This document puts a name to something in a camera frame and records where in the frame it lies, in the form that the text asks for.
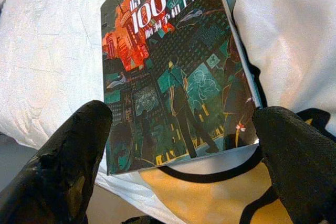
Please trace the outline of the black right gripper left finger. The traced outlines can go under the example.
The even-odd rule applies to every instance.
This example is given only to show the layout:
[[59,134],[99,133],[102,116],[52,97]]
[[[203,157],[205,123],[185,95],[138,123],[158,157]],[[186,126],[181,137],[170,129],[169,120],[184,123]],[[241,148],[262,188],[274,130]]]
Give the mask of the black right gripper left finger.
[[1,223],[87,223],[111,124],[103,102],[81,106],[1,191]]

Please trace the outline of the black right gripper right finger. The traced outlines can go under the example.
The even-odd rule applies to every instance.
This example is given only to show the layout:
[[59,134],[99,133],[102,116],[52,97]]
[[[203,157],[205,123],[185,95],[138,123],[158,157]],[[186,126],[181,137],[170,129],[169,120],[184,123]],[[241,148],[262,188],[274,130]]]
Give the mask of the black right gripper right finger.
[[335,141],[279,106],[254,112],[272,185],[293,223],[335,223]]

